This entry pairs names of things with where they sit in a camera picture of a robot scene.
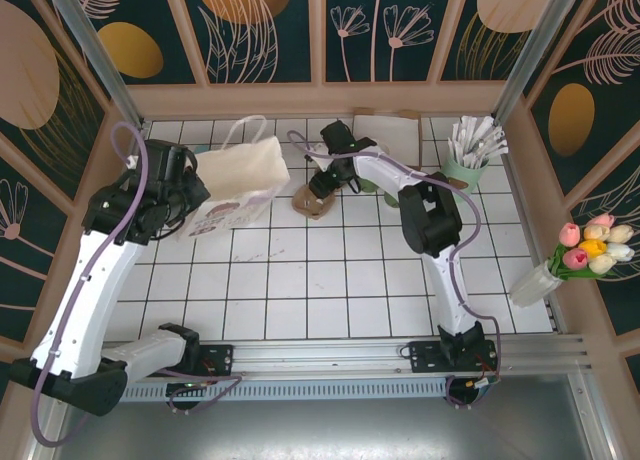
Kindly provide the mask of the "brown cardboard cup carrier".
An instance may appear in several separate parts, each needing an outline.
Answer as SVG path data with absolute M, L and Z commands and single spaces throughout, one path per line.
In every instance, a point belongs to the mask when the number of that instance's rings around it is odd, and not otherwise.
M 306 218 L 319 220 L 331 210 L 335 199 L 336 195 L 334 193 L 324 199 L 318 198 L 313 194 L 309 186 L 305 184 L 295 192 L 291 205 L 295 212 Z

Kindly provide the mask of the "white printed paper bag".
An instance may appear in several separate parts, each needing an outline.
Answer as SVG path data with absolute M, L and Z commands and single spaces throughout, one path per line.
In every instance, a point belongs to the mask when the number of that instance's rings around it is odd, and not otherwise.
M 246 116 L 231 129 L 251 121 L 261 125 L 249 142 L 231 146 L 226 138 L 219 149 L 196 156 L 197 174 L 210 197 L 186 217 L 177 231 L 179 239 L 217 235 L 255 222 L 289 183 L 278 138 L 261 137 L 267 125 L 264 116 Z

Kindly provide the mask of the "mint green straw holder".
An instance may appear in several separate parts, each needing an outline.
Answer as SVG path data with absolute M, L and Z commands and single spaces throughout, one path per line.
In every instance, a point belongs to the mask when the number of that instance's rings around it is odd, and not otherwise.
M 478 182 L 486 169 L 487 165 L 478 169 L 464 167 L 458 164 L 451 154 L 448 154 L 441 167 L 441 173 L 453 187 L 470 195 L 476 190 Z

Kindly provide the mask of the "white ribbed vase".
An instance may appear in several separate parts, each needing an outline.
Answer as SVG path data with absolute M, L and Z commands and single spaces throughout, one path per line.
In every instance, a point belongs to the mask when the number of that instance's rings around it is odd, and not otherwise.
M 510 289 L 509 298 L 520 308 L 533 305 L 554 291 L 562 281 L 554 276 L 548 263 L 542 263 L 522 276 Z

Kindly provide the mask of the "artificial tulip bouquet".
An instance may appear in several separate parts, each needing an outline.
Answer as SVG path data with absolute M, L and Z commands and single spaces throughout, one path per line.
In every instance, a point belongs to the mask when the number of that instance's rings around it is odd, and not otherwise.
M 635 234 L 632 226 L 618 223 L 610 213 L 597 215 L 583 226 L 566 223 L 546 267 L 561 281 L 602 279 L 618 264 L 633 259 L 635 250 L 629 242 Z

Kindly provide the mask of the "aluminium corner post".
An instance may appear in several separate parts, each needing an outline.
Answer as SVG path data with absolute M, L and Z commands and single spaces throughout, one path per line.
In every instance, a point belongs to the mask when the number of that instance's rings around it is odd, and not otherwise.
M 511 70 L 492 111 L 494 124 L 504 126 L 537 65 L 576 0 L 549 0 Z
M 106 49 L 78 0 L 52 0 L 66 21 L 76 40 L 86 53 L 96 73 L 111 94 L 124 119 L 141 129 L 140 115 L 120 73 L 111 61 Z

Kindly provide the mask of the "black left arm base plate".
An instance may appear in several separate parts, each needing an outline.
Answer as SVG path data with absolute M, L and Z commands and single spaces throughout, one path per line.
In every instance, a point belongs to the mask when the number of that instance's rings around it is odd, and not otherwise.
M 231 374 L 232 362 L 231 345 L 165 343 L 145 354 L 139 367 L 144 376 L 222 377 Z

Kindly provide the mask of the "aluminium mounting rail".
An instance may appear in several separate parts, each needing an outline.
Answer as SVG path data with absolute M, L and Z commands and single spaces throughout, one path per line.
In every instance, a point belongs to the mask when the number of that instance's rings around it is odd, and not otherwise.
M 496 370 L 483 367 L 478 373 L 413 373 L 407 345 L 425 339 L 357 339 L 301 341 L 238 341 L 233 347 L 231 374 L 222 377 L 181 377 L 177 375 L 144 376 L 139 365 L 145 354 L 165 343 L 183 345 L 171 332 L 161 331 L 142 340 L 110 345 L 97 354 L 97 366 L 91 371 L 63 368 L 72 379 L 91 374 L 117 373 L 130 384 L 146 378 L 175 378 L 188 383 L 219 381 L 225 377 L 260 380 L 294 380 L 319 378 L 383 378 L 393 375 L 476 377 L 481 374 L 531 375 L 572 373 L 589 368 L 591 361 L 581 337 L 575 335 L 503 335 L 488 336 L 495 344 Z

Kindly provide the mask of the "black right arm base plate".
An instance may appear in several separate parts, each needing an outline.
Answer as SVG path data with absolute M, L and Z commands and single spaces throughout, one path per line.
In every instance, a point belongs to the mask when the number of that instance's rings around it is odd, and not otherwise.
M 441 352 L 439 341 L 413 341 L 407 347 L 413 373 L 480 373 L 483 367 L 497 369 L 498 356 L 491 340 L 467 349 L 456 364 Z

